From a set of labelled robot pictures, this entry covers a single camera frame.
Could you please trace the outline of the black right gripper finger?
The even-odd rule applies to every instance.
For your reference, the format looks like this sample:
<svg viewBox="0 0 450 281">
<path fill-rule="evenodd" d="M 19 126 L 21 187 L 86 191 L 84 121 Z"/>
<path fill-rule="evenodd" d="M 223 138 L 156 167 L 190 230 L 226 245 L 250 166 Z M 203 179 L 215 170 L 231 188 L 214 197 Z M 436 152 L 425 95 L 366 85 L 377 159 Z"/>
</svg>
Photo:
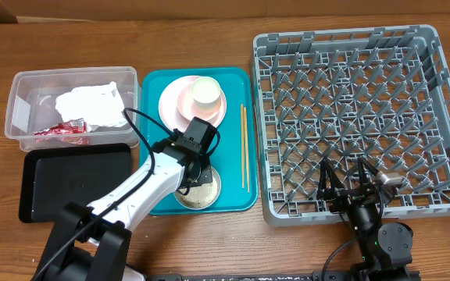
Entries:
<svg viewBox="0 0 450 281">
<path fill-rule="evenodd" d="M 328 180 L 330 181 L 331 190 L 342 188 L 342 182 L 339 180 L 334 169 L 327 161 L 327 158 L 323 158 L 320 161 L 320 179 L 318 183 L 318 190 L 326 190 Z"/>
<path fill-rule="evenodd" d="M 359 157 L 357 159 L 357 167 L 359 174 L 359 185 L 361 188 L 371 188 L 375 187 L 375 184 L 369 181 L 366 173 L 370 172 L 372 176 L 376 176 L 379 173 L 379 170 L 375 168 L 369 161 L 367 161 L 364 157 Z"/>
</svg>

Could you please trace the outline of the white rice pile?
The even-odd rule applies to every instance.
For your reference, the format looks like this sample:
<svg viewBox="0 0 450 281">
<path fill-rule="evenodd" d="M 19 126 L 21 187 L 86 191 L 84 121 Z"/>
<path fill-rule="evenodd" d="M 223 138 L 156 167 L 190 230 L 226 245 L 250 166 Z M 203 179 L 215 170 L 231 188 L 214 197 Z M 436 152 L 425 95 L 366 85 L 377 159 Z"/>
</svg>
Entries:
<svg viewBox="0 0 450 281">
<path fill-rule="evenodd" d="M 177 194 L 177 200 L 189 209 L 208 208 L 218 198 L 220 189 L 211 183 L 192 187 L 187 195 Z"/>
</svg>

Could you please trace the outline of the grey bowl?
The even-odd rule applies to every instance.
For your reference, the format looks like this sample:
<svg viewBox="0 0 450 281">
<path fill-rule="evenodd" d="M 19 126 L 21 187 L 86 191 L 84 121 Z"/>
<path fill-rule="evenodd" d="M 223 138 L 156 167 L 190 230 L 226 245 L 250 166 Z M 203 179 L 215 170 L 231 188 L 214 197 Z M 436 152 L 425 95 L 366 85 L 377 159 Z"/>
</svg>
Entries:
<svg viewBox="0 0 450 281">
<path fill-rule="evenodd" d="M 176 200 L 185 208 L 191 210 L 203 210 L 210 207 L 219 197 L 221 191 L 221 179 L 218 172 L 211 168 L 211 183 L 191 187 L 187 195 L 174 193 Z"/>
</svg>

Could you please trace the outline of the bamboo chopstick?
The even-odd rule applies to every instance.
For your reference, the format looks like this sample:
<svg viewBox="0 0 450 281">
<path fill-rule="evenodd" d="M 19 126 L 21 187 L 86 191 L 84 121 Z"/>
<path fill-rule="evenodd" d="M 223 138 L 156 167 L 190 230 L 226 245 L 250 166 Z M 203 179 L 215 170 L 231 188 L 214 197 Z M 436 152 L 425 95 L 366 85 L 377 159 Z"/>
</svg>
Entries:
<svg viewBox="0 0 450 281">
<path fill-rule="evenodd" d="M 244 156 L 244 105 L 240 104 L 241 113 L 241 188 L 245 188 L 245 156 Z"/>
<path fill-rule="evenodd" d="M 243 108 L 243 121 L 244 121 L 244 141 L 245 141 L 245 169 L 246 169 L 246 188 L 248 193 L 251 192 L 250 187 L 250 170 L 249 170 L 249 155 L 248 155 L 248 118 L 247 118 L 247 108 Z"/>
</svg>

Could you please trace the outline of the white napkin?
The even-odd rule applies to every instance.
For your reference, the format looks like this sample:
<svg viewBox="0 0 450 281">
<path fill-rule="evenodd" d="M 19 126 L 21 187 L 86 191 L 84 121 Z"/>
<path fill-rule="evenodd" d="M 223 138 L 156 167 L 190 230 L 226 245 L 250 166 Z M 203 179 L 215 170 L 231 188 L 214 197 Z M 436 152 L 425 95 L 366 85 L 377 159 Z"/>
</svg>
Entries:
<svg viewBox="0 0 450 281">
<path fill-rule="evenodd" d="M 64 122 L 83 119 L 89 126 L 122 127 L 125 106 L 116 82 L 75 87 L 55 100 L 55 109 Z"/>
</svg>

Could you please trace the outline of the red snack wrapper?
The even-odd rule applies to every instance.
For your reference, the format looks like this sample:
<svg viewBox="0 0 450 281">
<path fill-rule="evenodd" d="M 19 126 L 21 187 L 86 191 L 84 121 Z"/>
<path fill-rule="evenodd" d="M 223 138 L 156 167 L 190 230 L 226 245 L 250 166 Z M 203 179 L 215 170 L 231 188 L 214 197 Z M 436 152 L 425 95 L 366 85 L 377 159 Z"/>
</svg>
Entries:
<svg viewBox="0 0 450 281">
<path fill-rule="evenodd" d="M 78 134 L 89 133 L 91 128 L 84 119 L 74 119 L 56 124 L 48 129 L 34 132 L 37 142 L 61 141 L 67 144 L 89 144 L 87 137 L 78 137 Z"/>
</svg>

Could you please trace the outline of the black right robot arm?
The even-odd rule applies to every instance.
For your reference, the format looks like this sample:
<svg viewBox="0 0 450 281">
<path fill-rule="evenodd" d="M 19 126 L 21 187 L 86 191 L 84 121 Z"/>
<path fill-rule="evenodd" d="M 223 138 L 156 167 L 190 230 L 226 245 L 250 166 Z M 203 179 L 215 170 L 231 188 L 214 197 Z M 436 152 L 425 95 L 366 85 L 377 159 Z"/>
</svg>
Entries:
<svg viewBox="0 0 450 281">
<path fill-rule="evenodd" d="M 382 222 L 384 207 L 402 184 L 398 173 L 375 168 L 365 158 L 357 160 L 359 186 L 348 189 L 339 180 L 327 158 L 320 161 L 316 198 L 330 203 L 329 211 L 351 227 L 354 237 L 334 250 L 320 272 L 319 280 L 419 280 L 410 272 L 413 230 L 402 222 Z M 330 262 L 346 247 L 359 245 L 362 262 L 345 272 L 328 271 Z"/>
</svg>

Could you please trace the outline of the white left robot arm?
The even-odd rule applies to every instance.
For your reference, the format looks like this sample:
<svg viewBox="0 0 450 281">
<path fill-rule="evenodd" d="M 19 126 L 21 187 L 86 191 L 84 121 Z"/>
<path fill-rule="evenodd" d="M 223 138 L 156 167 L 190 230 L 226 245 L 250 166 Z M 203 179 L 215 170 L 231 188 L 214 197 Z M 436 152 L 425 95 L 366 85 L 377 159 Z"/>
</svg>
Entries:
<svg viewBox="0 0 450 281">
<path fill-rule="evenodd" d="M 69 203 L 59 213 L 36 280 L 143 280 L 127 266 L 133 230 L 168 194 L 186 189 L 204 173 L 214 133 L 181 133 L 152 145 L 143 166 L 88 206 Z"/>
</svg>

